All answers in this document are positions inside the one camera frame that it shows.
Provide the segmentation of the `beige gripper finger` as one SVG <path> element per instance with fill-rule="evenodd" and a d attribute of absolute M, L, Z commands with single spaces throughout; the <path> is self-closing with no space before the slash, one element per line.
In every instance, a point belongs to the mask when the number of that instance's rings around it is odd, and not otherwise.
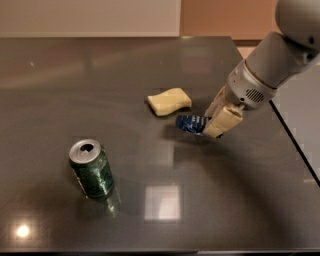
<path fill-rule="evenodd" d="M 210 106 L 205 111 L 204 116 L 209 118 L 215 118 L 225 105 L 225 87 L 222 87 L 215 96 L 214 100 L 211 102 Z"/>
<path fill-rule="evenodd" d="M 243 108 L 243 105 L 237 106 L 234 104 L 223 106 L 222 109 L 207 122 L 203 133 L 207 136 L 217 138 L 233 129 L 243 120 Z"/>

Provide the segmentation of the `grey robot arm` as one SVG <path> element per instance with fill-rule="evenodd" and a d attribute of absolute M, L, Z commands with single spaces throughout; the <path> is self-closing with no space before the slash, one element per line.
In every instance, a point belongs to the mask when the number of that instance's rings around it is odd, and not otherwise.
<path fill-rule="evenodd" d="M 319 59 L 320 0 L 278 0 L 275 20 L 279 30 L 234 68 L 206 110 L 205 135 L 216 138 L 233 129 L 244 111 L 260 108 Z"/>

